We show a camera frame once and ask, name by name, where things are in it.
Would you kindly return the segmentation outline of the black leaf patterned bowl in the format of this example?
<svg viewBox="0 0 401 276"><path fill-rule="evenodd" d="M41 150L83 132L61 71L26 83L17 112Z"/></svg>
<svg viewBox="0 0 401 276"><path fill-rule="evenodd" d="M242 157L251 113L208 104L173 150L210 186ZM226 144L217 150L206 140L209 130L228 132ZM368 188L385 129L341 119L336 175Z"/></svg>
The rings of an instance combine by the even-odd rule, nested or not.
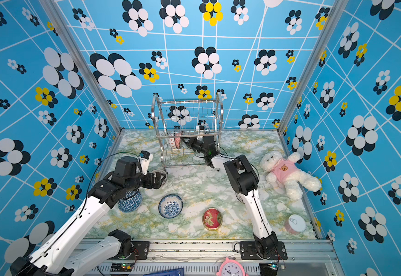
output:
<svg viewBox="0 0 401 276"><path fill-rule="evenodd" d="M176 149L180 149L181 146L183 145L183 142L182 142L182 139L181 139L180 135L176 135L175 138L174 138L174 141L175 141L175 148Z"/></svg>

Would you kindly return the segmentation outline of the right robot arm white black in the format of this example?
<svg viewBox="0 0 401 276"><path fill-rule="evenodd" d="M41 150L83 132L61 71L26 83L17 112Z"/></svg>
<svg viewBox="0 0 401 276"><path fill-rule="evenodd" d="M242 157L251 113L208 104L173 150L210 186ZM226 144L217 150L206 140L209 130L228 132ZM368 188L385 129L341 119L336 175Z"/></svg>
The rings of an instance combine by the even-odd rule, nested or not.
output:
<svg viewBox="0 0 401 276"><path fill-rule="evenodd" d="M207 166L224 170L235 193L244 201L252 221L255 247L259 256L267 259L277 252L278 238L263 210L260 195L260 176L245 155L227 156L218 150L213 136L181 138L191 150L202 154Z"/></svg>

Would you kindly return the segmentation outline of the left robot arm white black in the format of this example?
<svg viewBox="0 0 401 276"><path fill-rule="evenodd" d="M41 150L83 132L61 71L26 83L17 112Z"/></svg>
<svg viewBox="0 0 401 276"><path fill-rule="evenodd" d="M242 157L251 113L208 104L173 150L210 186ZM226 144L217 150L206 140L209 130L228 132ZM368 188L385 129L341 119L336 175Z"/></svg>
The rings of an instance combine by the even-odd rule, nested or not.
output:
<svg viewBox="0 0 401 276"><path fill-rule="evenodd" d="M164 170L149 171L153 155L124 156L114 171L98 181L76 213L38 250L28 257L19 256L10 266L13 276L83 276L113 257L134 253L131 236L121 230L110 232L101 242L73 255L75 248L93 226L127 193L159 189L167 180Z"/></svg>

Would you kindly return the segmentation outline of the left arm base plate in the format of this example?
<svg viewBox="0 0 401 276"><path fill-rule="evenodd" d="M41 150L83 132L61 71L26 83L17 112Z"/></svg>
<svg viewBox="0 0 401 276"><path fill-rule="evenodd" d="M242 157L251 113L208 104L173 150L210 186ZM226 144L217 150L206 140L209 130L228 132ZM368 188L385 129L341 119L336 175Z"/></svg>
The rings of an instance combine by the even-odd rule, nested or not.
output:
<svg viewBox="0 0 401 276"><path fill-rule="evenodd" d="M119 260L146 260L149 253L150 242L134 240L123 242L119 254L115 259Z"/></svg>

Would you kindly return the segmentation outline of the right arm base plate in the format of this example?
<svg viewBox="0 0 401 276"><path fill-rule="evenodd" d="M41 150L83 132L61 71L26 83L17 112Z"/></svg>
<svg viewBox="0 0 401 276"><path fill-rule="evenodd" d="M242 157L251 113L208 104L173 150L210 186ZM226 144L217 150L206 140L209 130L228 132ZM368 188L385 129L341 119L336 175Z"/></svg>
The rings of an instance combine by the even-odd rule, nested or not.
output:
<svg viewBox="0 0 401 276"><path fill-rule="evenodd" d="M249 260L286 261L288 259L285 244L281 241L278 242L277 248L272 253L270 253L270 256L261 257L261 255L257 252L257 249L255 247L255 242L253 241L239 242L237 251L240 253L241 259L246 261Z"/></svg>

